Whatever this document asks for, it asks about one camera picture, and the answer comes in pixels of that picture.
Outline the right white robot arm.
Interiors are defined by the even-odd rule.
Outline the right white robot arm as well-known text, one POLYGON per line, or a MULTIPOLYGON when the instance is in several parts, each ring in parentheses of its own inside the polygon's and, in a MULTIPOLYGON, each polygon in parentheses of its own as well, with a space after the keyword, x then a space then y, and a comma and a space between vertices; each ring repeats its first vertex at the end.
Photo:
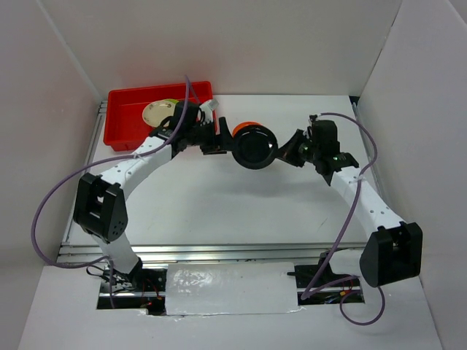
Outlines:
POLYGON ((365 172, 374 160, 360 167, 350 153, 340 150, 337 126, 331 117, 330 112, 310 115, 307 129, 297 130, 277 153, 280 160, 292 166, 311 163, 350 207, 304 297, 312 294, 318 279, 332 286, 343 274, 355 275, 370 287, 381 287, 419 276, 422 265, 421 227, 397 215, 368 183, 365 172), (364 248, 354 253, 339 248, 352 219, 359 221, 367 239, 364 248))

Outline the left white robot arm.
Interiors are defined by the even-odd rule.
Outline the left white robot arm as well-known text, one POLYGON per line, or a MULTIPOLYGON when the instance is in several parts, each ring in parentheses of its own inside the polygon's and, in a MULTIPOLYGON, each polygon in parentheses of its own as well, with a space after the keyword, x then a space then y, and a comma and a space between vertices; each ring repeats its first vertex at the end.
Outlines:
POLYGON ((199 147, 205 155, 231 150, 227 124, 215 118, 217 106, 215 99, 202 104, 178 101, 132 154, 99 175, 85 173, 79 180, 73 220, 110 258, 112 274, 128 291, 143 285, 144 269, 126 236, 126 201, 151 173, 188 147, 199 147))

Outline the black plate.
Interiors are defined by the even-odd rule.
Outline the black plate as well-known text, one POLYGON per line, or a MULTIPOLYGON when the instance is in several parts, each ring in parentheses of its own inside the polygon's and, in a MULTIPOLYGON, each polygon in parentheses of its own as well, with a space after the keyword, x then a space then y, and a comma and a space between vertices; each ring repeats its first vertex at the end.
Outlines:
POLYGON ((250 170, 268 167, 278 150, 277 138, 268 128, 265 131, 248 131, 239 139, 234 139, 234 144, 233 158, 250 170))

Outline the orange plate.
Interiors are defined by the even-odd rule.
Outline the orange plate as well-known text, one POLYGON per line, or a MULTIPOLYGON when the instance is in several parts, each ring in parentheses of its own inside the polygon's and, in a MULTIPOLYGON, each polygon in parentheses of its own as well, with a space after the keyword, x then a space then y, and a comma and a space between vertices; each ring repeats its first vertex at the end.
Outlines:
POLYGON ((265 127, 259 122, 247 121, 238 124, 232 131, 231 135, 233 139, 239 139, 248 131, 265 131, 265 127))

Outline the cream floral plate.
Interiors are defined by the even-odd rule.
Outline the cream floral plate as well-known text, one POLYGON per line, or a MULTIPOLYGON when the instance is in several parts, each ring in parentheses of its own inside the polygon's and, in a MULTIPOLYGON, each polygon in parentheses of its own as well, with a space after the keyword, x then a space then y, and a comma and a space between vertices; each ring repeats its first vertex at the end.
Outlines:
POLYGON ((145 124, 153 128, 165 125, 174 115, 176 105, 164 100, 151 102, 143 109, 142 119, 145 124))

